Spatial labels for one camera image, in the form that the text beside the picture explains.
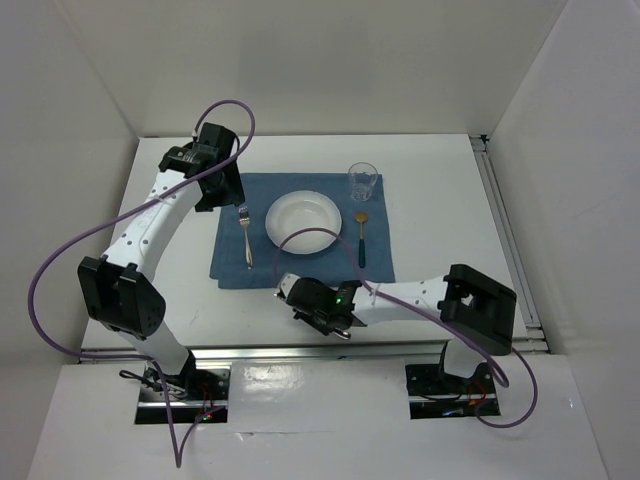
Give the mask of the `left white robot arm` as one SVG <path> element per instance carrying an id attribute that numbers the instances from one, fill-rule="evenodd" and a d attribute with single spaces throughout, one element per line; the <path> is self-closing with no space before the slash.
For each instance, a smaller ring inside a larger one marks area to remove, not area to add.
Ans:
<path id="1" fill-rule="evenodd" d="M 151 207 L 135 214 L 100 257 L 86 257 L 78 267 L 90 318 L 152 358 L 163 389 L 176 399 L 193 394 L 199 375 L 194 355 L 164 321 L 166 302 L 153 279 L 187 213 L 244 202 L 238 167 L 228 160 L 237 140 L 231 130 L 207 123 L 195 140 L 170 148 L 147 197 Z"/>

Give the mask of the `silver table knife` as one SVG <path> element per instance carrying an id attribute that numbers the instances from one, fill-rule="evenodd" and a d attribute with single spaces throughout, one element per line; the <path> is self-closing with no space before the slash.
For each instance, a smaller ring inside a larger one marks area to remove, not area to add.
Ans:
<path id="1" fill-rule="evenodd" d="M 332 330 L 332 333 L 335 336 L 337 336 L 337 337 L 339 337 L 339 338 L 341 338 L 343 340 L 350 340 L 351 339 L 351 334 L 348 331 L 345 331 L 345 330 L 342 330 L 342 329 L 339 329 L 339 328 L 334 328 Z"/>

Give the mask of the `clear plastic cup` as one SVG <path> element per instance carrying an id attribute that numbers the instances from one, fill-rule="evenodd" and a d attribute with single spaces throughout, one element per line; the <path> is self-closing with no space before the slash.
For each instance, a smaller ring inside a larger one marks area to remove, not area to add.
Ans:
<path id="1" fill-rule="evenodd" d="M 358 162 L 349 168 L 348 177 L 351 198 L 359 202 L 368 201 L 378 179 L 377 169 L 370 163 Z"/>

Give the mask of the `gold spoon teal handle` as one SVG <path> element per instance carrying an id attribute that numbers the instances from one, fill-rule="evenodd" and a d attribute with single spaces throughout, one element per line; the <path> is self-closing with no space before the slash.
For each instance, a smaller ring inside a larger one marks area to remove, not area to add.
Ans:
<path id="1" fill-rule="evenodd" d="M 358 246 L 358 264 L 360 268 L 366 267 L 366 243 L 364 225 L 368 221 L 368 215 L 365 212 L 356 212 L 355 220 L 359 225 L 359 246 Z"/>

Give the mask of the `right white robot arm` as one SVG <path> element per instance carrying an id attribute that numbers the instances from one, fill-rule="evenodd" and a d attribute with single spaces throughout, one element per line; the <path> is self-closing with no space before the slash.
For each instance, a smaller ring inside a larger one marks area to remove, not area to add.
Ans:
<path id="1" fill-rule="evenodd" d="M 454 264 L 447 274 L 428 280 L 347 281 L 336 288 L 287 273 L 275 296 L 293 310 L 295 319 L 324 336 L 345 340 L 352 328 L 392 321 L 432 323 L 453 336 L 436 369 L 441 388 L 460 391 L 483 362 L 499 385 L 509 385 L 493 358 L 512 352 L 516 293 L 468 265 Z"/>

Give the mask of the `silver fork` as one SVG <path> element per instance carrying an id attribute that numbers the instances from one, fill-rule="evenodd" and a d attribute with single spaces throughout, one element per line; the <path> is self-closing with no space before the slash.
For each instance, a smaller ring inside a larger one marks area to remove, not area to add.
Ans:
<path id="1" fill-rule="evenodd" d="M 251 248 L 251 243 L 249 238 L 249 226 L 251 224 L 251 218 L 250 218 L 248 207 L 247 206 L 240 207 L 238 209 L 238 215 L 239 215 L 239 224 L 242 227 L 243 234 L 244 234 L 246 264 L 249 269 L 252 269 L 254 262 L 253 262 L 253 254 L 252 254 L 252 248 Z"/>

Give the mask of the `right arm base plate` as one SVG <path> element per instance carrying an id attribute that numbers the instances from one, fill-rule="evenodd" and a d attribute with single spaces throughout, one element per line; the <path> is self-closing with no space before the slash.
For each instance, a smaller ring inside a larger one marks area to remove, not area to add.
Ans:
<path id="1" fill-rule="evenodd" d="M 432 363 L 406 365 L 405 374 L 412 420 L 501 414 L 496 387 L 484 363 L 470 379 L 447 376 Z"/>

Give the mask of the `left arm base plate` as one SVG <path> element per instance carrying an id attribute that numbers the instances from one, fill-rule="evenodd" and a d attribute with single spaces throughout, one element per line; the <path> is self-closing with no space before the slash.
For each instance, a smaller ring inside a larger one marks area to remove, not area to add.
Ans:
<path id="1" fill-rule="evenodd" d="M 140 386 L 135 423 L 166 424 L 166 395 L 157 373 L 151 368 L 146 368 L 143 374 L 120 370 L 119 376 L 122 379 L 137 381 Z M 200 418 L 202 423 L 226 423 L 230 380 L 231 369 L 222 367 L 199 372 L 195 385 L 187 390 L 169 383 L 168 399 L 173 421 L 176 424 L 189 424 Z"/>

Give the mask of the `blue cloth napkin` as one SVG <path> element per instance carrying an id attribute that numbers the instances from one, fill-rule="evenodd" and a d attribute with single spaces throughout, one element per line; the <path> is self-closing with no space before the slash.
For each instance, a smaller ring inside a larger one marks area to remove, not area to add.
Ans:
<path id="1" fill-rule="evenodd" d="M 350 181 L 345 173 L 243 173 L 241 180 L 250 214 L 254 266 L 249 268 L 246 264 L 238 209 L 221 208 L 209 272 L 219 288 L 271 288 L 276 284 L 276 275 L 283 273 L 315 278 L 332 286 L 356 278 L 351 258 L 340 244 L 333 243 L 318 253 L 296 255 L 279 251 L 278 244 L 269 239 L 265 225 L 267 211 L 281 196 L 300 190 L 321 193 L 336 204 L 342 217 L 340 237 L 354 252 L 358 251 L 359 243 L 359 224 L 354 215 L 365 212 L 368 220 L 364 225 L 364 277 L 379 283 L 395 281 L 384 177 L 377 179 L 366 202 L 351 198 Z"/>

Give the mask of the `clear glass bowl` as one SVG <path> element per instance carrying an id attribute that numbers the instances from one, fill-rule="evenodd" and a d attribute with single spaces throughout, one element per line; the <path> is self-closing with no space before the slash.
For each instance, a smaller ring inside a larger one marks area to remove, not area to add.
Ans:
<path id="1" fill-rule="evenodd" d="M 291 234 L 309 228 L 321 228 L 339 234 L 342 216 L 326 195 L 310 190 L 287 193 L 269 208 L 265 228 L 269 239 L 279 247 Z M 335 237 L 322 231 L 301 233 L 290 239 L 283 250 L 295 255 L 319 253 L 333 244 Z"/>

